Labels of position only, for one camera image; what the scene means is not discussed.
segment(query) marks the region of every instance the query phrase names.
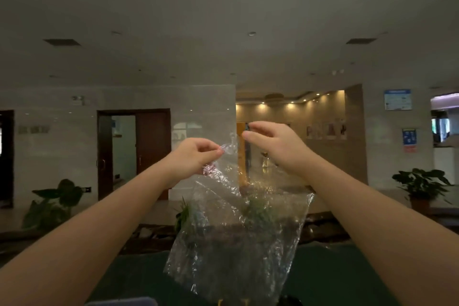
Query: clear plastic bag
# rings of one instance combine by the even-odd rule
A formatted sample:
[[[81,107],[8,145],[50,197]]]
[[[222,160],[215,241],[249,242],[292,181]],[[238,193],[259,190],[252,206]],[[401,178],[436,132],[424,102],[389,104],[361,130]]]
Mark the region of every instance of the clear plastic bag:
[[[273,164],[252,167],[239,187],[235,138],[222,147],[197,181],[164,272],[216,304],[276,305],[313,194],[287,192],[291,177]]]

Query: ceiling vent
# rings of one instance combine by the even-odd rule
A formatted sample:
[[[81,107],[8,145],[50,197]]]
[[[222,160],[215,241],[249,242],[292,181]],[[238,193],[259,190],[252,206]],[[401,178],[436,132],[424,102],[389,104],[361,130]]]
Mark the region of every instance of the ceiling vent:
[[[74,39],[43,39],[52,46],[81,46]]]
[[[284,95],[281,93],[270,93],[264,96],[265,102],[280,102],[284,100]]]
[[[349,45],[368,45],[370,42],[374,42],[376,38],[352,38],[346,44]]]

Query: doorway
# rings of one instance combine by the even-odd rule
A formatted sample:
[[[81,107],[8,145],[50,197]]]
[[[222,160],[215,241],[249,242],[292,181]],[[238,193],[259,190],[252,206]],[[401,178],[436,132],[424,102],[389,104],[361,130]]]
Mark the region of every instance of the doorway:
[[[99,110],[97,126],[99,200],[171,151],[169,109]]]
[[[13,208],[14,111],[0,110],[0,208]]]

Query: finger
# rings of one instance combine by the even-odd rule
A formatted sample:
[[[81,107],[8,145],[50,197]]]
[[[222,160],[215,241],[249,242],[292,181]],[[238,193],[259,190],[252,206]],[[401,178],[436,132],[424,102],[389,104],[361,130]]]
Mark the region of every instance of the finger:
[[[271,142],[273,139],[272,137],[267,137],[260,133],[252,132],[252,131],[244,131],[242,133],[242,138],[244,138],[249,143],[253,143],[256,146],[262,149],[265,149],[265,150],[269,149],[269,146],[271,145]]]
[[[255,131],[270,137],[274,137],[276,136],[279,124],[268,121],[254,121],[249,123],[249,127],[251,131]]]
[[[205,138],[192,138],[199,151],[217,150],[220,146],[217,143]]]
[[[199,153],[199,158],[202,165],[208,164],[216,159],[220,158],[223,155],[223,150],[220,148],[218,150],[211,150]]]

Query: hand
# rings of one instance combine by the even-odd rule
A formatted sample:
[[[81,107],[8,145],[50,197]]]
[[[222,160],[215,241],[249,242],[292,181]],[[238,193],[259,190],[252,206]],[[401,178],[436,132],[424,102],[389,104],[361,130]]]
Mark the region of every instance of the hand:
[[[220,146],[204,138],[187,138],[161,162],[171,171],[172,182],[177,184],[193,174],[203,174],[202,168],[223,155]]]
[[[244,140],[266,150],[286,171],[304,174],[305,159],[313,155],[311,149],[287,125],[256,121],[249,123],[250,131],[244,131]]]

